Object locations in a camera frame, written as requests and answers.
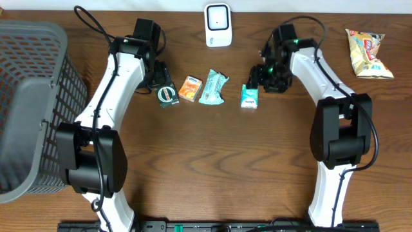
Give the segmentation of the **orange snack packet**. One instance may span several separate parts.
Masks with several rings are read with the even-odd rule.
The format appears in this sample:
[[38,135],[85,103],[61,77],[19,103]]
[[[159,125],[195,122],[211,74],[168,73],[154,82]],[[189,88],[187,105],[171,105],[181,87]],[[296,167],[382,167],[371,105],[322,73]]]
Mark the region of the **orange snack packet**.
[[202,84],[202,80],[188,75],[183,82],[182,87],[178,91],[178,96],[185,100],[194,102],[199,91],[201,90]]

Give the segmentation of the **small teal white packet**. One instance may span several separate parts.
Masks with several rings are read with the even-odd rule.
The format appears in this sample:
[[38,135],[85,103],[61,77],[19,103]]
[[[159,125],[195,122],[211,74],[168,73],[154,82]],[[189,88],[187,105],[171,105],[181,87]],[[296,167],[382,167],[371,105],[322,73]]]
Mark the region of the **small teal white packet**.
[[246,84],[242,85],[241,89],[241,108],[256,109],[258,107],[258,93],[257,88],[247,88]]

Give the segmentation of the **yellow snack bag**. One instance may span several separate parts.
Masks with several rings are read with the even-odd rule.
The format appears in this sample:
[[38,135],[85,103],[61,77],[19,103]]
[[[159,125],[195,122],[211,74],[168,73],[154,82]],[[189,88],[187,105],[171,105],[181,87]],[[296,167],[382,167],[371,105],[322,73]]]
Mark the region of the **yellow snack bag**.
[[393,79],[392,72],[377,58],[385,34],[345,29],[350,47],[351,65],[362,79]]

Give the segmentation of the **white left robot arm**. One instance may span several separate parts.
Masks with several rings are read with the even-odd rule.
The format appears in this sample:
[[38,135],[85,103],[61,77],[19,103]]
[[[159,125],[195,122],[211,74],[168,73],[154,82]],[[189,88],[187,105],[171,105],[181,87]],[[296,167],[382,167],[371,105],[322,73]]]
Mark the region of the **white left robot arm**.
[[150,90],[156,76],[167,75],[156,59],[164,37],[153,20],[137,19],[132,35],[110,41],[108,65],[92,99],[74,122],[57,128],[61,179],[90,202],[100,231],[136,229],[123,190],[127,157],[119,130],[136,90]]

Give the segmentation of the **black round-logo packet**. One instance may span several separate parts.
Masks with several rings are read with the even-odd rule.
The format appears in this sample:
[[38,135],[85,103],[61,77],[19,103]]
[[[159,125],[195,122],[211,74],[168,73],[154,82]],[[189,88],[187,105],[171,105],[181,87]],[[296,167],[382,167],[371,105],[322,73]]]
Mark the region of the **black round-logo packet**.
[[179,103],[178,92],[172,82],[168,82],[157,88],[156,96],[161,108],[166,108]]

